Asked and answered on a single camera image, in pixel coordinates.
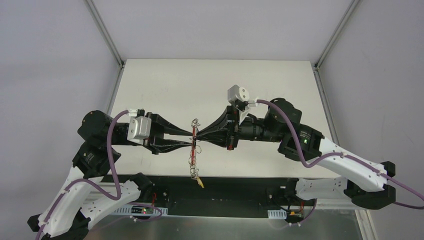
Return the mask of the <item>red keyring holder with rings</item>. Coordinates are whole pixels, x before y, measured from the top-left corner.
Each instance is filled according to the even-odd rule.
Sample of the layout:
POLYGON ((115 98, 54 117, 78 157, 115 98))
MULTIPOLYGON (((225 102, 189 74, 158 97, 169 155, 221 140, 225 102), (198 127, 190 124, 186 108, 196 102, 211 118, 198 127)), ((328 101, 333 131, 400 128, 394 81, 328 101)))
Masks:
POLYGON ((202 152, 201 147, 197 147, 197 134, 199 131, 199 120, 197 118, 194 118, 191 121, 191 149, 190 149, 190 154, 189 154, 189 160, 188 160, 188 164, 189 164, 189 173, 190 173, 190 178, 194 181, 197 182, 197 184, 204 189, 204 183, 202 182, 200 176, 199 176, 199 168, 197 167, 197 154, 200 154, 202 152))

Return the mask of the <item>metal frame post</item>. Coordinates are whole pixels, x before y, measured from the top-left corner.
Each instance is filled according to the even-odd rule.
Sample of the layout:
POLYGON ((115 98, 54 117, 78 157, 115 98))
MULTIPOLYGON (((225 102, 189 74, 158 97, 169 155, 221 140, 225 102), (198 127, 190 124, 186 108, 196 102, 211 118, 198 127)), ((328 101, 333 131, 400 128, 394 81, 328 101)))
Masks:
POLYGON ((121 54, 119 53, 118 48, 116 47, 102 17, 101 14, 93 0, 84 0, 84 3, 86 4, 86 7, 93 18, 93 21, 102 36, 107 48, 109 49, 110 53, 112 54, 114 60, 116 61, 117 65, 120 69, 124 68, 125 61, 123 60, 121 54))
POLYGON ((358 8, 358 6, 362 3, 362 0, 351 0, 346 11, 342 15, 340 21, 338 22, 336 28, 334 29, 333 33, 331 34, 327 44, 325 45, 323 51, 321 52, 318 60, 314 63, 314 67, 316 71, 319 71, 323 63, 325 62, 326 58, 330 54, 333 47, 337 44, 338 39, 341 37, 344 29, 346 28, 347 24, 349 23, 351 17, 353 16, 354 12, 358 8))

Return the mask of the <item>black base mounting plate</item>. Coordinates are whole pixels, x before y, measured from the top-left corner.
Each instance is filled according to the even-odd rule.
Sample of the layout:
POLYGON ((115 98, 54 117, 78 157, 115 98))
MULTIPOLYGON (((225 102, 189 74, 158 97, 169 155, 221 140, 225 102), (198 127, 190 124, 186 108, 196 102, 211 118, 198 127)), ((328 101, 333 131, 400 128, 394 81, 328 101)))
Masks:
POLYGON ((153 186, 137 199, 139 203, 167 208, 171 216, 267 218, 269 210, 292 209, 301 200, 286 193, 288 178, 202 177, 203 187, 188 176, 148 175, 153 186))

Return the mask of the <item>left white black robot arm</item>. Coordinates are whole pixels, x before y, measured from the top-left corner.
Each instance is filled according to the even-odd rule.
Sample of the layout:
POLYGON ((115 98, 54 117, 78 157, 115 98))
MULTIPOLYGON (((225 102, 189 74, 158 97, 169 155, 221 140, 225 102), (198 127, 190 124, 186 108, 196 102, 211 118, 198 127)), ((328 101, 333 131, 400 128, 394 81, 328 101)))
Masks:
POLYGON ((115 145, 138 146, 158 155, 189 146, 164 136, 189 136, 158 114, 130 109, 111 117, 87 113, 78 134, 84 142, 72 159, 66 180, 50 206, 27 223, 38 240, 82 240, 104 217, 131 202, 154 201, 154 185, 143 173, 120 182, 115 145))

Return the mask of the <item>right metal frame post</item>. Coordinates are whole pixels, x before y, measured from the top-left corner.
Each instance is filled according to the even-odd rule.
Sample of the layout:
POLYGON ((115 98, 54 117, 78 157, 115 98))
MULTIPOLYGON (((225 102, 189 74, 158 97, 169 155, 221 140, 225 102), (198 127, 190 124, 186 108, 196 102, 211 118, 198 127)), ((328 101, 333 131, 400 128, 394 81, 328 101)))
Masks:
POLYGON ((340 21, 338 22, 336 28, 334 29, 333 33, 331 34, 327 44, 325 45, 323 51, 321 52, 318 60, 314 63, 314 67, 316 71, 319 71, 323 63, 325 62, 326 58, 330 54, 333 47, 337 44, 338 39, 341 37, 344 29, 346 28, 347 24, 349 23, 351 17, 353 16, 354 12, 358 8, 358 6, 362 3, 362 0, 351 0, 346 11, 342 15, 340 21))

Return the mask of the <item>left metal frame post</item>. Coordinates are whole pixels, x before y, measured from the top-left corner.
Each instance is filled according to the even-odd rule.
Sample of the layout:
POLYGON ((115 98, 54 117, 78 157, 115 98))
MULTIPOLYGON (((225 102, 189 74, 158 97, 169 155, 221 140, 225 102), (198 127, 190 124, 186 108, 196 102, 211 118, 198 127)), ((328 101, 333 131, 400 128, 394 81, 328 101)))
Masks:
POLYGON ((109 49, 110 53, 112 54, 114 60, 116 61, 117 65, 120 69, 124 68, 125 61, 123 60, 121 54, 119 53, 118 48, 116 47, 102 17, 101 14, 93 0, 84 0, 84 3, 86 4, 86 7, 93 18, 93 21, 102 36, 107 48, 109 49))

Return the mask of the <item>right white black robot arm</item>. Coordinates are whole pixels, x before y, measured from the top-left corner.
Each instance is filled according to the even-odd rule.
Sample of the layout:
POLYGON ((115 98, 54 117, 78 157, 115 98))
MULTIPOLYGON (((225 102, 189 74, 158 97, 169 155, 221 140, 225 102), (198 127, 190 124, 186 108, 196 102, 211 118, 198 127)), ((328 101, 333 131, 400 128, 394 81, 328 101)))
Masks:
POLYGON ((337 174, 333 178, 291 178, 284 189, 290 205, 313 199, 350 200, 355 206, 379 210, 396 201, 396 189, 387 183, 396 173, 389 162, 365 160, 332 142, 320 131, 301 123, 302 113, 284 98, 263 100, 268 110, 264 118, 240 117, 242 102, 226 107, 224 113, 196 139, 229 151, 240 140, 279 143, 277 151, 306 168, 323 167, 337 174))

